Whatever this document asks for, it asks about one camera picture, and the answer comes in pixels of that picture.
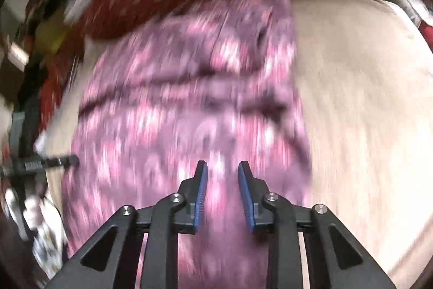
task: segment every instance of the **folded garment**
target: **folded garment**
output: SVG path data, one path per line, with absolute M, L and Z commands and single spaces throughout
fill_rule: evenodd
M 84 94 L 65 174 L 72 255 L 116 209 L 153 205 L 209 165 L 204 224 L 179 238 L 180 288 L 262 288 L 267 244 L 249 233 L 237 183 L 248 160 L 303 205 L 310 154 L 290 75 L 290 0 L 208 0 L 110 46 Z

